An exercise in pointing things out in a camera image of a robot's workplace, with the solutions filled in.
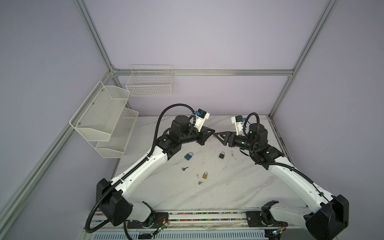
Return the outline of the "blue padlock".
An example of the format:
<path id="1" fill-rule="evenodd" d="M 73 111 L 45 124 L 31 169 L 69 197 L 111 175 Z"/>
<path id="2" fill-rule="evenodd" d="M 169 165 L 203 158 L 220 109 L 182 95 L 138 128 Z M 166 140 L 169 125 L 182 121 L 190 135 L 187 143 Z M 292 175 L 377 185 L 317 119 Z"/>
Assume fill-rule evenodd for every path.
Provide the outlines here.
<path id="1" fill-rule="evenodd" d="M 192 152 L 189 152 L 189 153 L 187 153 L 185 156 L 184 156 L 184 158 L 187 160 L 187 161 L 189 161 L 192 157 L 193 157 L 193 153 Z"/>

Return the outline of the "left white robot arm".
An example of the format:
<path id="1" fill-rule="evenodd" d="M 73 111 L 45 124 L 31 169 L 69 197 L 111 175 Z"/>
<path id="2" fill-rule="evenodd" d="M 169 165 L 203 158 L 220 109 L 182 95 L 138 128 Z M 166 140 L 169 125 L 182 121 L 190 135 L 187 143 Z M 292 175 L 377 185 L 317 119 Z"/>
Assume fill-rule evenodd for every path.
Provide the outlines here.
<path id="1" fill-rule="evenodd" d="M 118 226 L 126 220 L 146 222 L 154 210 L 146 203 L 130 202 L 132 192 L 155 169 L 178 153 L 183 144 L 196 142 L 203 146 L 214 130 L 204 127 L 209 113 L 198 110 L 196 122 L 191 126 L 189 117 L 177 116 L 169 130 L 156 138 L 154 150 L 140 158 L 134 165 L 117 177 L 97 183 L 96 208 L 107 218 L 102 226 L 111 223 Z"/>

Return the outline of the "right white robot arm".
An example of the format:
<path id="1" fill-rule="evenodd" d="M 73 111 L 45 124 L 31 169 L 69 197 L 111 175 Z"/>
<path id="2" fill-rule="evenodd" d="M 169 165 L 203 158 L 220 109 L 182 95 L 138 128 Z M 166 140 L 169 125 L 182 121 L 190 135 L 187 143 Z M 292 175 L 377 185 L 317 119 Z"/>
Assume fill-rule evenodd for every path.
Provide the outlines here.
<path id="1" fill-rule="evenodd" d="M 286 183 L 306 204 L 288 207 L 272 200 L 262 206 L 261 223 L 272 226 L 285 222 L 306 229 L 317 240 L 332 240 L 349 225 L 349 201 L 333 195 L 299 171 L 284 154 L 268 143 L 268 131 L 261 124 L 251 124 L 246 135 L 237 132 L 216 133 L 224 145 L 248 151 L 256 165 L 263 166 Z"/>

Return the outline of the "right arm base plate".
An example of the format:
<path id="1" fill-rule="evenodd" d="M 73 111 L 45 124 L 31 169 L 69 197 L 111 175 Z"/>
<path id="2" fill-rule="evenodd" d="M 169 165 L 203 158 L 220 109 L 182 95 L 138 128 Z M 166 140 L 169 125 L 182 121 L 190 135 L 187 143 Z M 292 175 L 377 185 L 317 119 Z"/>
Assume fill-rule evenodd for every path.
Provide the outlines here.
<path id="1" fill-rule="evenodd" d="M 286 227 L 287 223 L 274 220 L 263 211 L 247 211 L 246 220 L 250 228 L 256 227 Z"/>

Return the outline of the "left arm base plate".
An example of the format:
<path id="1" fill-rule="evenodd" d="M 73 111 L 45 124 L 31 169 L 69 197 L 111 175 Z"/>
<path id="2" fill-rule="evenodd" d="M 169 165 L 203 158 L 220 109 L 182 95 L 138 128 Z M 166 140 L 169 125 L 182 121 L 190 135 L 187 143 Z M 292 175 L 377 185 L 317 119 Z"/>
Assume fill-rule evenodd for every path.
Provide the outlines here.
<path id="1" fill-rule="evenodd" d="M 169 213 L 156 212 L 151 214 L 144 222 L 127 220 L 126 225 L 128 229 L 157 229 L 163 225 L 164 221 L 168 221 Z"/>

